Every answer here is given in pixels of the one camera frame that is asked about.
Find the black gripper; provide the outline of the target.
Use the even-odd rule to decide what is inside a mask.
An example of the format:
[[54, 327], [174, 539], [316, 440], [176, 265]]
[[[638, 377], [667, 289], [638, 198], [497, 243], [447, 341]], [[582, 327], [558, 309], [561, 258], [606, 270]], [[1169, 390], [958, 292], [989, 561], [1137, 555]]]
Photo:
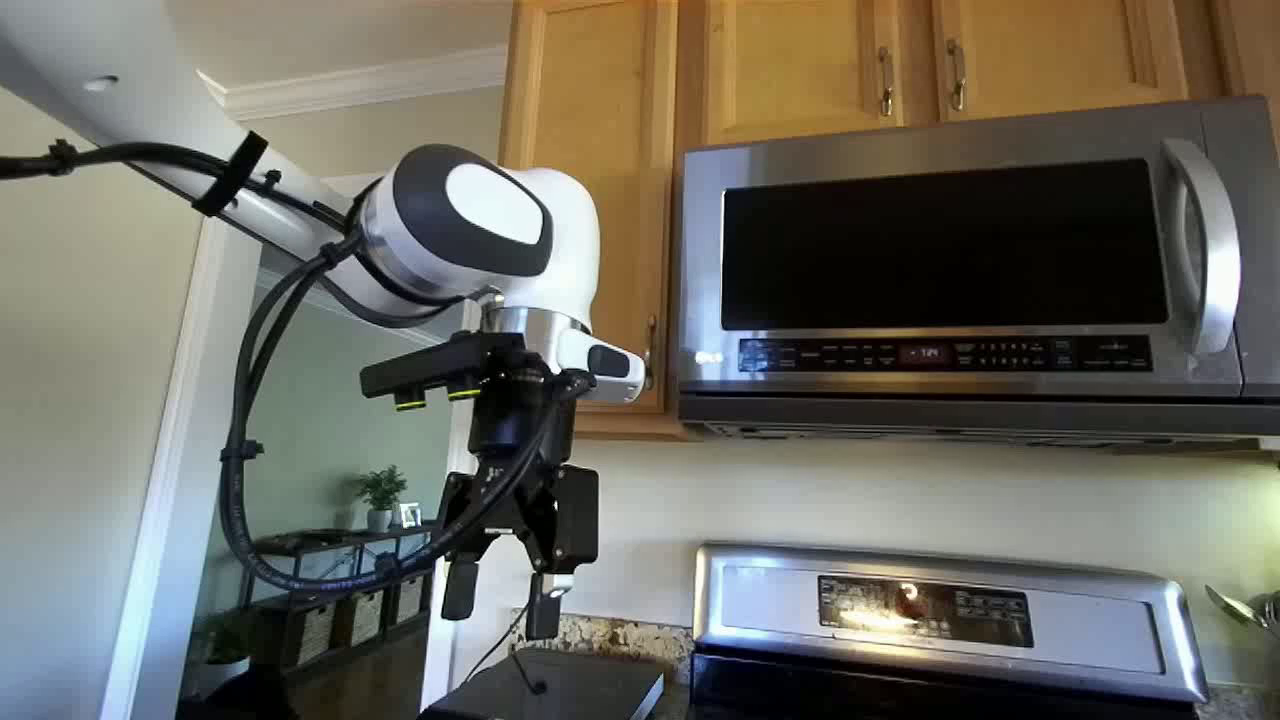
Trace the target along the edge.
[[497, 382], [477, 397], [469, 447], [477, 474], [456, 474], [444, 488], [444, 524], [460, 524], [447, 544], [444, 622], [477, 607], [480, 555], [511, 531], [535, 575], [529, 584], [529, 641], [561, 631], [561, 599], [582, 565], [600, 553], [600, 477], [572, 466], [576, 401], [590, 377]]

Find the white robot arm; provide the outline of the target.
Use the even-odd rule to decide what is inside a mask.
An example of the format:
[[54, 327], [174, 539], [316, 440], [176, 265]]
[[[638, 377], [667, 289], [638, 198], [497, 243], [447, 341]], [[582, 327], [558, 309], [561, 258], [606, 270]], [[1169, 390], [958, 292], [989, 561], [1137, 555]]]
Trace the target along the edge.
[[5, 158], [5, 175], [130, 164], [293, 259], [245, 327], [219, 454], [219, 527], [263, 584], [328, 593], [263, 561], [245, 509], [245, 477], [261, 457], [250, 418], [300, 301], [325, 289], [385, 327], [472, 301], [472, 334], [359, 372], [370, 397], [401, 409], [429, 391], [463, 401], [477, 466], [444, 484], [441, 524], [420, 553], [352, 584], [371, 593], [441, 567], [444, 614], [463, 622], [480, 555], [511, 531], [531, 565], [524, 631], [561, 631], [572, 573], [600, 548], [600, 477], [572, 460], [576, 409], [627, 403], [644, 390], [642, 356], [591, 334], [600, 220], [582, 182], [423, 145], [343, 201], [224, 116], [163, 0], [0, 0], [0, 85], [70, 127], [40, 158]]

